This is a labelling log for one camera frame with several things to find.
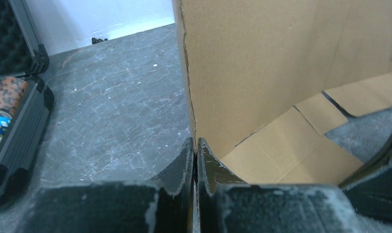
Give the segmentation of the brown cardboard box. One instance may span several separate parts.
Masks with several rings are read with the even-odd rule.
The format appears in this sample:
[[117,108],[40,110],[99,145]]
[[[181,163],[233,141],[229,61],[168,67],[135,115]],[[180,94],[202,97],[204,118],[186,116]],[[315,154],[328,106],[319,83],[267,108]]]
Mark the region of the brown cardboard box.
[[392,0],[175,0],[198,176],[339,184],[326,137],[392,107]]

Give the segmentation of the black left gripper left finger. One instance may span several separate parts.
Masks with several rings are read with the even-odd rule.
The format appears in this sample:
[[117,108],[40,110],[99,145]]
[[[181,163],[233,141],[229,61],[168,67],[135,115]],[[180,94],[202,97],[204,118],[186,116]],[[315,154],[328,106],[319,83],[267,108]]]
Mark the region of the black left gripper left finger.
[[146,181],[101,181],[41,187],[18,233],[190,233],[194,141]]

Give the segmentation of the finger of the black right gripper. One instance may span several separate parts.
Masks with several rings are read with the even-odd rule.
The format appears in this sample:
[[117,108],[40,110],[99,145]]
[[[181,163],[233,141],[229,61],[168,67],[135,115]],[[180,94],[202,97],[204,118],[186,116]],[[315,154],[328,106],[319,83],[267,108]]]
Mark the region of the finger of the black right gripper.
[[392,134],[377,154],[339,188],[358,214],[392,224]]

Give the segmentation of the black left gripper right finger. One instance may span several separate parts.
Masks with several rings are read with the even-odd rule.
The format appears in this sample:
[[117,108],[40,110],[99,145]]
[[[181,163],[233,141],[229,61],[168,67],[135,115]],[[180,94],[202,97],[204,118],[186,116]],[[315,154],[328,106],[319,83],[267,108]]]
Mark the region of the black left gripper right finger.
[[199,228],[203,233],[358,233],[360,223],[337,187],[248,184],[199,138],[196,153]]

